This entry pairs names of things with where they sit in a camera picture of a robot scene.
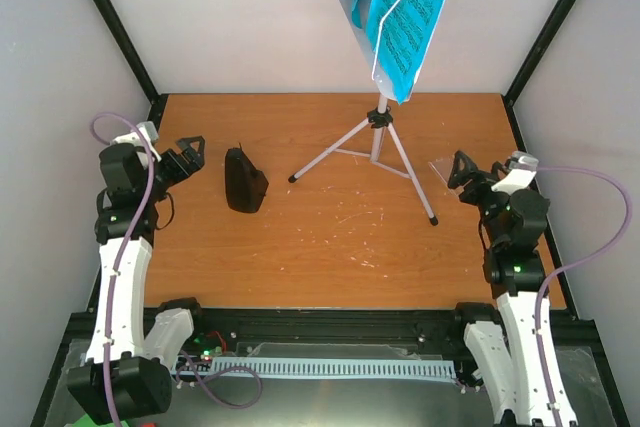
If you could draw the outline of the clear plastic metronome cover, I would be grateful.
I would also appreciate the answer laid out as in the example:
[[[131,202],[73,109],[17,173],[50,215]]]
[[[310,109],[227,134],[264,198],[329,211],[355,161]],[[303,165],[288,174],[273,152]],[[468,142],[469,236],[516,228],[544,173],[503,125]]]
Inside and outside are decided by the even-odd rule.
[[[454,157],[445,156],[432,160],[429,162],[429,166],[444,186],[447,187],[454,167]]]

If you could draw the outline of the black metronome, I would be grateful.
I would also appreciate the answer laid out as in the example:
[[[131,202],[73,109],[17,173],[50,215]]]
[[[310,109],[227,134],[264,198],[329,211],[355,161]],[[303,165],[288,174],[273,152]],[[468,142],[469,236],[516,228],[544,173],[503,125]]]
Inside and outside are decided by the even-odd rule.
[[[266,196],[269,182],[241,147],[227,150],[224,179],[228,207],[240,213],[257,213]]]

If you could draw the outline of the silver tripod music stand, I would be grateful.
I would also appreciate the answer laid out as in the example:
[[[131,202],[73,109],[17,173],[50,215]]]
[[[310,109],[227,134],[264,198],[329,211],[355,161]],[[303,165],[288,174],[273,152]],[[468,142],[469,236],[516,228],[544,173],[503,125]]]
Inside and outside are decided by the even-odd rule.
[[[358,28],[354,21],[352,20],[351,9],[355,5],[352,0],[338,0],[344,14],[347,18],[347,22],[352,30],[354,38],[358,43],[358,46],[362,52],[362,55],[365,59],[365,62],[368,67],[373,67],[374,64],[374,54],[371,51],[368,38],[363,29]],[[316,165],[321,163],[326,157],[333,153],[341,153],[346,155],[352,155],[356,157],[364,157],[369,160],[372,165],[375,165],[381,169],[384,169],[388,172],[396,174],[404,179],[408,179],[412,182],[416,193],[422,203],[422,206],[426,212],[426,215],[429,219],[429,222],[432,226],[437,226],[439,224],[438,218],[434,213],[432,206],[421,186],[421,183],[417,177],[417,174],[409,160],[406,150],[404,149],[400,137],[397,133],[397,130],[394,126],[393,117],[391,114],[390,102],[395,101],[396,98],[392,93],[391,82],[386,73],[374,73],[373,74],[373,82],[376,86],[376,89],[379,92],[378,103],[375,109],[372,109],[367,112],[366,117],[360,121],[355,127],[341,136],[337,141],[327,147],[322,153],[313,158],[310,162],[300,168],[298,171],[294,172],[289,178],[288,182],[293,184],[297,180],[299,180],[302,176],[304,176],[308,171],[314,168]],[[344,149],[343,145],[355,137],[358,133],[360,133],[365,127],[369,127],[373,131],[372,144],[370,151],[368,153],[365,152],[357,152],[353,150]],[[388,165],[385,165],[380,161],[380,155],[382,152],[382,147],[384,144],[384,140],[389,138],[397,153],[400,156],[402,164],[404,166],[404,171],[392,168]]]

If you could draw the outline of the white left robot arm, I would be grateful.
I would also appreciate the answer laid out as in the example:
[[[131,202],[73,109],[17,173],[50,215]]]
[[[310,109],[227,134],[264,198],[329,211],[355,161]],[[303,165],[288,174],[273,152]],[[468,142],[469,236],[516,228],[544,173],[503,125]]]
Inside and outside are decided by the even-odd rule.
[[[145,281],[159,229],[156,205],[205,164],[203,137],[176,145],[159,154],[130,133],[99,154],[105,181],[95,224],[99,301],[85,361],[67,377],[70,394],[97,426],[166,412],[181,348],[197,349],[208,337],[193,297],[162,304],[151,330],[143,328]]]

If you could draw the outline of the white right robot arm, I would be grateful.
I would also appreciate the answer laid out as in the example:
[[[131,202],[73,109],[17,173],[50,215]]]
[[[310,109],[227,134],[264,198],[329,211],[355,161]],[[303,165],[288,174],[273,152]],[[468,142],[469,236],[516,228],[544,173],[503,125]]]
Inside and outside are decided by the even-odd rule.
[[[459,200],[479,211],[483,272],[492,304],[456,307],[465,346],[477,370],[496,426],[576,426],[551,332],[547,275],[538,244],[550,202],[531,188],[538,161],[515,151],[481,170],[457,151],[447,180]]]

